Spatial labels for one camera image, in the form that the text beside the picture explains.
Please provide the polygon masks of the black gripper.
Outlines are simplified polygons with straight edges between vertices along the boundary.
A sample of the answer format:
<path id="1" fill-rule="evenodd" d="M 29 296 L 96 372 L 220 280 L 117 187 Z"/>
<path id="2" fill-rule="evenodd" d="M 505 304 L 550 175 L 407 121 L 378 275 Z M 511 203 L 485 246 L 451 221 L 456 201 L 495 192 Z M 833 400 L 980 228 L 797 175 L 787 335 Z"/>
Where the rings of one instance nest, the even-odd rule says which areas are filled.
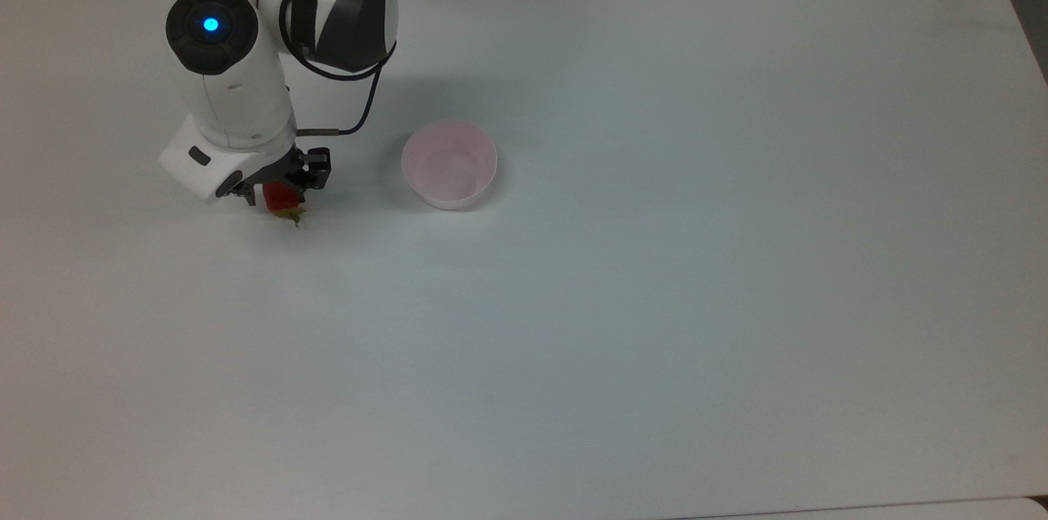
<path id="1" fill-rule="evenodd" d="M 309 188 L 325 188 L 331 173 L 329 148 L 310 148 L 306 153 L 306 164 L 308 165 Z M 291 150 L 278 158 L 276 162 L 270 162 L 270 165 L 255 170 L 250 174 L 244 170 L 236 170 L 233 175 L 219 185 L 219 198 L 240 197 L 247 205 L 257 205 L 255 189 L 269 182 L 278 182 L 291 189 L 298 202 L 304 202 L 306 191 L 302 183 L 302 176 L 306 174 L 304 168 L 302 151 L 292 146 Z"/>

